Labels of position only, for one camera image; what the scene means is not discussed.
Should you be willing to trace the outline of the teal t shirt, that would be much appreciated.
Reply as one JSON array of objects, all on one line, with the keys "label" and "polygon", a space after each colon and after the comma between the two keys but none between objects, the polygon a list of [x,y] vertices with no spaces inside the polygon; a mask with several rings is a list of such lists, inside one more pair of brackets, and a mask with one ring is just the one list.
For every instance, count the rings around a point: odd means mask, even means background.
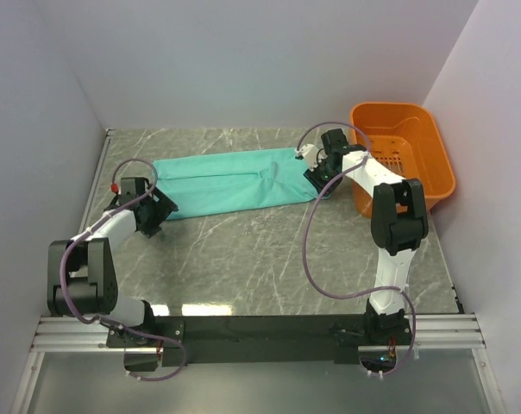
[{"label": "teal t shirt", "polygon": [[307,203],[317,198],[292,148],[156,160],[156,188],[178,210],[170,220]]}]

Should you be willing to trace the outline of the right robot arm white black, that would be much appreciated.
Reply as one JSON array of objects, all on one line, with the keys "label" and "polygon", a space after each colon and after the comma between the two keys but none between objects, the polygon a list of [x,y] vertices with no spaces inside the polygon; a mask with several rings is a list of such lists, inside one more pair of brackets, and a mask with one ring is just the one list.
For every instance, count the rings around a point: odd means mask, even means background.
[{"label": "right robot arm white black", "polygon": [[331,129],[322,134],[321,148],[300,142],[295,157],[307,165],[304,177],[318,192],[315,204],[345,177],[372,198],[370,229],[378,262],[362,326],[368,341],[381,344],[412,333],[412,323],[405,318],[406,288],[411,262],[429,224],[421,181],[405,179],[381,164],[363,138],[363,144],[350,144],[341,129]]}]

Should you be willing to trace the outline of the orange plastic basket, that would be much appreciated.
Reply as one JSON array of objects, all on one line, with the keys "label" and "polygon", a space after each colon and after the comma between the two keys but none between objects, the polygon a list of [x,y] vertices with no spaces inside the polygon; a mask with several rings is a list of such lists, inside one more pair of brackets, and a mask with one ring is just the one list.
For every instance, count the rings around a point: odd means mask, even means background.
[{"label": "orange plastic basket", "polygon": [[431,113],[414,103],[366,102],[350,111],[365,133],[371,154],[406,179],[419,179],[431,210],[455,190],[455,175]]}]

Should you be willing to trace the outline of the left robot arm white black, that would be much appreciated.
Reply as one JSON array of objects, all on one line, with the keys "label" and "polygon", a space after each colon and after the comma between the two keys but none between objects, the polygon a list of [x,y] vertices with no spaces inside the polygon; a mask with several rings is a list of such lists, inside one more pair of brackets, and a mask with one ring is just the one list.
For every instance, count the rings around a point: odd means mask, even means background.
[{"label": "left robot arm white black", "polygon": [[47,308],[54,317],[81,316],[120,341],[145,347],[158,335],[152,306],[119,292],[113,253],[135,233],[156,235],[179,207],[147,178],[123,178],[111,190],[114,197],[98,222],[48,247]]}]

